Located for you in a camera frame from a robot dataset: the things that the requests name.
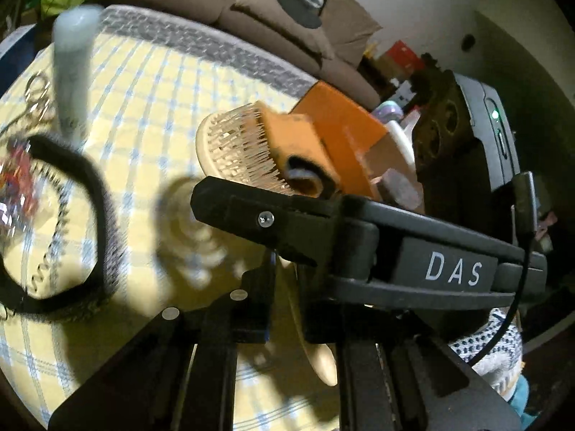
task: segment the brush bristles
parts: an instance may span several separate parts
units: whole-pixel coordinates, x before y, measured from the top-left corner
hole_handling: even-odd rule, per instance
[[[208,128],[210,156],[227,180],[291,195],[271,158],[259,111],[246,105],[216,116]]]

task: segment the patterned fabric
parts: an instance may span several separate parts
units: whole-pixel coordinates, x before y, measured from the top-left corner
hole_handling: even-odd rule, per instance
[[[493,309],[487,325],[473,335],[463,337],[450,344],[450,347],[464,361],[469,361],[499,330],[505,313]],[[509,399],[523,368],[521,358],[523,343],[515,325],[511,325],[497,345],[473,369],[482,376],[496,392]]]
[[[112,5],[103,13],[103,31],[133,37],[230,66],[277,91],[303,97],[315,79],[288,62],[237,37],[203,24],[151,9]]]

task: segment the white wall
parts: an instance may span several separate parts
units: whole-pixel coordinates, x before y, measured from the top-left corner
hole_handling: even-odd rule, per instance
[[[383,29],[389,48],[403,40],[416,53],[429,51],[444,69],[482,77],[488,67],[477,37],[475,9],[504,27],[558,80],[575,105],[575,37],[553,0],[356,0]],[[464,53],[461,40],[474,34],[476,47]]]
[[[554,0],[356,0],[383,29],[494,86],[517,132],[523,168],[543,176],[560,217],[575,228],[575,35]],[[464,53],[461,40],[477,45]]]

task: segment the white lid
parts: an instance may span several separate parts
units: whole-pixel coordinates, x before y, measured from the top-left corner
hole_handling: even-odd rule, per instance
[[[82,5],[64,11],[52,29],[55,48],[71,51],[90,44],[100,29],[102,10],[98,5]]]

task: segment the brown couch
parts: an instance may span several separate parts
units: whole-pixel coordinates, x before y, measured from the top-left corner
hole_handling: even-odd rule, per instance
[[[324,0],[322,30],[335,57],[326,59],[234,6],[236,0],[100,0],[144,6],[218,27],[336,87],[371,111],[380,97],[357,72],[367,39],[380,27],[354,0]]]

